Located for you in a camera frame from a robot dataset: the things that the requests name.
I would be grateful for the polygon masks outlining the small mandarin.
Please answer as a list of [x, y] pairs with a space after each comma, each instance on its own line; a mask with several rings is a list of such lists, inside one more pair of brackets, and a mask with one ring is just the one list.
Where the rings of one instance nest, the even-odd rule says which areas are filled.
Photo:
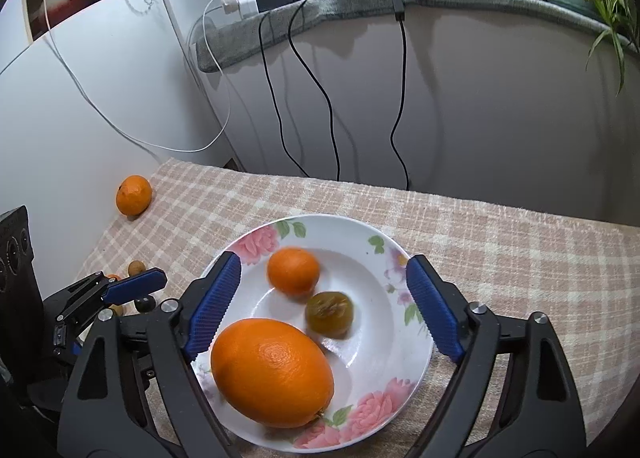
[[321, 267], [309, 251], [298, 247], [284, 247], [273, 252], [267, 263], [270, 285], [288, 296], [306, 296], [314, 290]]

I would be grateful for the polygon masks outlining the brown kiwi fruit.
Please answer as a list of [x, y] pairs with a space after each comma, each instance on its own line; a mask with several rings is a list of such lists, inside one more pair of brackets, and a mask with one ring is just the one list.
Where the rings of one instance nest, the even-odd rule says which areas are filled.
[[134, 260], [128, 265], [128, 276], [134, 277], [146, 271], [146, 266], [142, 261]]

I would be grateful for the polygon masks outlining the large orange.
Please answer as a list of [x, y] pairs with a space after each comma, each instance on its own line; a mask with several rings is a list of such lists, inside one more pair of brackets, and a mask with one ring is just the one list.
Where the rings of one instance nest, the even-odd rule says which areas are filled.
[[209, 360], [222, 397], [270, 428], [306, 426], [334, 395], [333, 372], [318, 344], [285, 322], [241, 319], [217, 336]]

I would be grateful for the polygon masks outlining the green-brown plum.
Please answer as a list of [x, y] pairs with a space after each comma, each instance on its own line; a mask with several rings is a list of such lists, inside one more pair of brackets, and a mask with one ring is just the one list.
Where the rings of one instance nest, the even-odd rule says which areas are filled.
[[305, 319], [314, 333], [329, 338], [343, 338], [354, 321], [354, 304], [345, 293], [323, 291], [308, 300]]

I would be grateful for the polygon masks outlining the white power adapters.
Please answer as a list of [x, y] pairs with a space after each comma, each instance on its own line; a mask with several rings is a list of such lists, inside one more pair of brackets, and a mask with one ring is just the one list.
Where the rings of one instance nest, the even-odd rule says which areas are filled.
[[258, 15], [257, 0], [219, 0], [225, 14], [239, 13], [240, 18]]

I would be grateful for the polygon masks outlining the grey sill mat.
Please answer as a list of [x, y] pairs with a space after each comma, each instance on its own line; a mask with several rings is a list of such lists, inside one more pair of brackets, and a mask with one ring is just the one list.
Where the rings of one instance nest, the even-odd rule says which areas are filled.
[[[606, 26], [588, 16], [541, 0], [404, 0], [407, 9], [424, 7], [463, 11], [495, 11], [524, 15], [585, 34], [600, 34]], [[216, 27], [206, 21], [195, 41], [196, 66], [216, 73], [257, 54], [262, 47], [280, 44], [324, 22], [391, 15], [392, 0], [309, 0], [243, 18]]]

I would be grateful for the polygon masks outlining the plaid tablecloth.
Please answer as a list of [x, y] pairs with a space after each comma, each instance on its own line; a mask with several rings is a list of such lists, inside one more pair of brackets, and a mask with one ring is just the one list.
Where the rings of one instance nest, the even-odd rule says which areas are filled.
[[634, 227], [171, 160], [82, 273], [160, 273], [182, 389], [243, 457], [567, 456], [639, 378]]

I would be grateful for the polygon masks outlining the dark plum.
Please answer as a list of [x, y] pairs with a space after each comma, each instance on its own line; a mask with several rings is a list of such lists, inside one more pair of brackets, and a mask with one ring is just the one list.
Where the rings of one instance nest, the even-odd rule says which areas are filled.
[[134, 307], [140, 314], [150, 313], [156, 307], [155, 298], [151, 295], [146, 295], [134, 300]]

